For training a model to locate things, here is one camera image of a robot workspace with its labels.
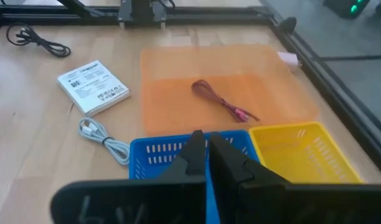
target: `plastic basket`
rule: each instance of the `plastic basket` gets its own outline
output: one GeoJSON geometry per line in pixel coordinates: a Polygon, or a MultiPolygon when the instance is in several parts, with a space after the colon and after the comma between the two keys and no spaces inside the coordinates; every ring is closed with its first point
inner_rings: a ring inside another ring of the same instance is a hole
{"type": "MultiPolygon", "coordinates": [[[[191,135],[166,136],[155,138],[135,139],[131,142],[131,154],[129,157],[129,178],[148,179],[158,177],[169,167],[176,154],[181,150],[191,135]]],[[[253,144],[246,131],[222,131],[221,136],[228,140],[231,145],[251,159],[258,161],[253,144]]],[[[208,149],[210,133],[205,133],[205,145],[208,149]]],[[[206,223],[220,223],[217,207],[215,204],[214,190],[211,183],[208,165],[209,152],[206,150],[206,223]]]]}
{"type": "Polygon", "coordinates": [[[249,133],[261,164],[291,182],[363,182],[317,122],[255,127],[249,133]]]}

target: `translucent orange mat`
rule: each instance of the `translucent orange mat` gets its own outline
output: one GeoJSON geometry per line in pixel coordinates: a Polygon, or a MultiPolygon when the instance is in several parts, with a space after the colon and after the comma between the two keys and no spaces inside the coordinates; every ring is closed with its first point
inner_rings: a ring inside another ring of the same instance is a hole
{"type": "Polygon", "coordinates": [[[318,109],[266,45],[161,47],[141,56],[142,112],[148,136],[311,121],[318,109]],[[204,79],[229,103],[258,116],[236,123],[219,104],[194,94],[204,79]]]}

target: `usb cable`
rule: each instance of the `usb cable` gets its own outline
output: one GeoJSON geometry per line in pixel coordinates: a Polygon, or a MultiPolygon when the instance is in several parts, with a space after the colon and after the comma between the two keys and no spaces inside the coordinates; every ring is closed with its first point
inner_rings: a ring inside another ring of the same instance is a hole
{"type": "Polygon", "coordinates": [[[129,145],[109,137],[102,124],[92,118],[82,118],[78,123],[78,133],[89,140],[104,145],[120,165],[128,165],[129,145]]]}
{"type": "Polygon", "coordinates": [[[221,104],[230,113],[236,122],[247,122],[249,117],[253,118],[256,121],[260,121],[257,116],[248,112],[247,110],[241,109],[226,102],[220,95],[214,92],[213,88],[205,80],[197,80],[192,84],[191,88],[195,94],[221,104]]]}

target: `white box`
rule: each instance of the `white box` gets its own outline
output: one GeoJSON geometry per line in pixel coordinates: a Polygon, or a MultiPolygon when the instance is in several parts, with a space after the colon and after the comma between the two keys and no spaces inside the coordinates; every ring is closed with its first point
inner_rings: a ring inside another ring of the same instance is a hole
{"type": "Polygon", "coordinates": [[[127,86],[97,60],[64,73],[57,81],[85,116],[93,116],[130,96],[127,86]]]}

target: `green light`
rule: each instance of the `green light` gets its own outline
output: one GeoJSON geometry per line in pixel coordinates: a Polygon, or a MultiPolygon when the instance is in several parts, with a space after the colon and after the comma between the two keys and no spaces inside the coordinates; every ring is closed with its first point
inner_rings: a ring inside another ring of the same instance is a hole
{"type": "Polygon", "coordinates": [[[357,9],[358,9],[358,7],[357,7],[356,5],[353,5],[353,6],[351,7],[350,12],[351,12],[351,13],[355,13],[355,12],[357,12],[357,9]]]}

